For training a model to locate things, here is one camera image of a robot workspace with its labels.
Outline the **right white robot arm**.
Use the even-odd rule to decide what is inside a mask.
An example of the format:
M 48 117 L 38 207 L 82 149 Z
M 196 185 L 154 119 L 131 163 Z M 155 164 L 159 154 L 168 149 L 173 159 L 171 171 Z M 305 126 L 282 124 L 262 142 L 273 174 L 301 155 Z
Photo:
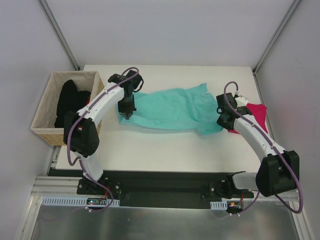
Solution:
M 234 198 L 246 189 L 270 197 L 297 189 L 295 178 L 298 179 L 300 174 L 299 155 L 294 150 L 285 150 L 269 137 L 252 112 L 246 106 L 238 106 L 231 93 L 218 95 L 216 101 L 217 124 L 240 134 L 260 161 L 257 172 L 241 171 L 229 175 L 225 184 L 226 194 Z

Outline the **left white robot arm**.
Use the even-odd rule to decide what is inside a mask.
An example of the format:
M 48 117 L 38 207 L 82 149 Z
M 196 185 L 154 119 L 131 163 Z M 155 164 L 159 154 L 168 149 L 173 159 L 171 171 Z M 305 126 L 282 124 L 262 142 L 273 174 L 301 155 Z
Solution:
M 105 87 L 88 105 L 77 112 L 69 111 L 64 117 L 63 141 L 67 147 L 67 161 L 70 166 L 80 164 L 84 177 L 90 180 L 89 190 L 96 195 L 102 194 L 106 188 L 101 179 L 104 170 L 98 154 L 98 125 L 115 105 L 120 116 L 130 119 L 137 111 L 134 93 L 144 85 L 137 67 L 130 67 L 122 74 L 115 73 L 107 81 L 112 86 Z

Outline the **teal t shirt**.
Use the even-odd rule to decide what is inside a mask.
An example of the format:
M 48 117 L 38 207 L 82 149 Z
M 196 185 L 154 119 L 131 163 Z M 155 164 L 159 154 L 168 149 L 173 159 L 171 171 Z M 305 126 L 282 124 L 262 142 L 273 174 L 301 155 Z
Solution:
M 188 89 L 172 88 L 134 94 L 136 111 L 129 119 L 117 115 L 121 125 L 166 131 L 196 131 L 211 135 L 223 130 L 217 124 L 217 101 L 202 83 Z

